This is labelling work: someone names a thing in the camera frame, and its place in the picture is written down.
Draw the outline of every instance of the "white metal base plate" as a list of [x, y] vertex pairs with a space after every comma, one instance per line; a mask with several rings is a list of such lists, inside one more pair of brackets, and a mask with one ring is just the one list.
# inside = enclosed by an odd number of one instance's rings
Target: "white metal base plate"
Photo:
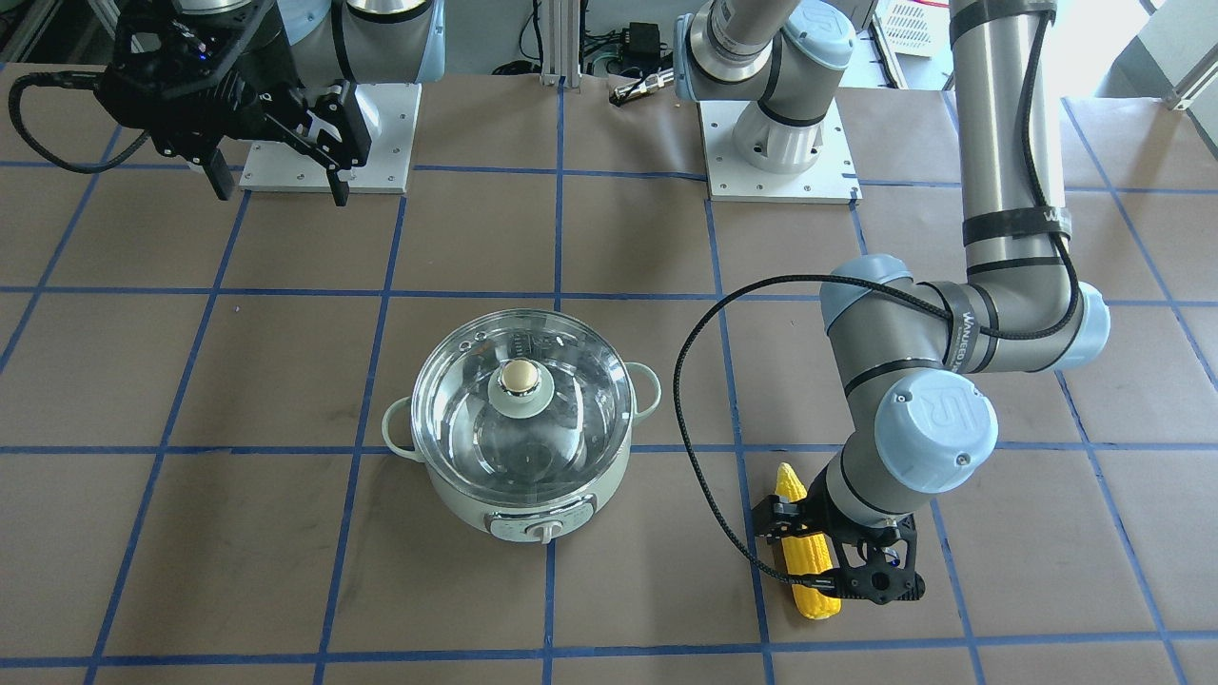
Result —
[[[410, 168], [414, 123], [419, 116], [417, 84], [382, 83], [361, 85], [375, 105], [380, 135], [373, 139], [368, 163], [351, 169], [351, 193], [406, 194], [406, 174]], [[284, 143], [255, 141], [241, 172], [241, 188], [270, 193], [329, 193], [325, 169]]]
[[799, 174], [764, 172], [736, 151], [732, 128], [748, 102], [708, 100], [698, 105], [711, 200], [845, 204], [862, 197], [837, 102], [825, 113], [820, 158]]

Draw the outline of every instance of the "yellow corn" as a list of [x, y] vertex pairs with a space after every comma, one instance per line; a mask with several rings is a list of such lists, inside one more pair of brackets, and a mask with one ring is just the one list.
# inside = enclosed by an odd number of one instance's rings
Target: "yellow corn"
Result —
[[[778, 467], [778, 484], [775, 486], [775, 492], [792, 502], [808, 496], [808, 489], [788, 463]], [[792, 575], [821, 573], [833, 568], [828, 542], [821, 533], [808, 538], [783, 538], [782, 556], [787, 559], [787, 572]], [[842, 600], [826, 597], [817, 590], [803, 585], [792, 585], [790, 589], [795, 595], [795, 607], [808, 618], [820, 620], [842, 611]]]

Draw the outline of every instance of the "glass lid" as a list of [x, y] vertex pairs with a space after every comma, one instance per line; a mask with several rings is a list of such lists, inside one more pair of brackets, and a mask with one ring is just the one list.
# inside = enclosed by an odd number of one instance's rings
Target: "glass lid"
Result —
[[621, 357], [586, 324], [508, 310], [466, 323], [431, 352], [410, 421], [415, 449], [458, 491], [533, 507], [609, 468], [631, 397]]

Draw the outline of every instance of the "table surface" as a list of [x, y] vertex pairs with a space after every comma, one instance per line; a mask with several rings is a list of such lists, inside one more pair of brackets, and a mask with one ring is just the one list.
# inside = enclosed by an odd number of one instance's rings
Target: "table surface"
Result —
[[[1218, 163], [1153, 101], [1063, 102], [1112, 338], [974, 378], [1000, 445], [917, 512], [921, 602], [803, 619], [715, 525], [669, 396], [613, 501], [546, 547], [464, 525], [390, 455], [381, 412], [481, 313], [561, 310], [667, 378], [752, 280], [867, 252], [962, 279], [950, 94], [843, 90], [862, 199], [745, 205], [706, 200], [695, 106], [611, 85], [428, 85], [407, 197], [346, 208], [220, 202], [152, 150], [76, 176], [0, 124], [0, 683], [1213, 678]], [[133, 135], [80, 93], [26, 112], [72, 158]], [[683, 390], [737, 530], [778, 463], [811, 479], [851, 430], [815, 289], [733, 303]]]

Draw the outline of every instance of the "white container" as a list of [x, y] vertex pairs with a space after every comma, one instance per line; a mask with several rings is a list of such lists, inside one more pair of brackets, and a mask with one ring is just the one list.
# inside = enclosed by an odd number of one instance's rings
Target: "white container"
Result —
[[[655, 388], [642, 411], [631, 371]], [[393, 453], [428, 466], [440, 499], [465, 523], [546, 544], [614, 495], [633, 424], [655, 411], [660, 392], [655, 372], [624, 362], [580, 321], [509, 310], [449, 334], [424, 362], [414, 394], [385, 411], [381, 436]], [[413, 450], [389, 435], [408, 406]]]

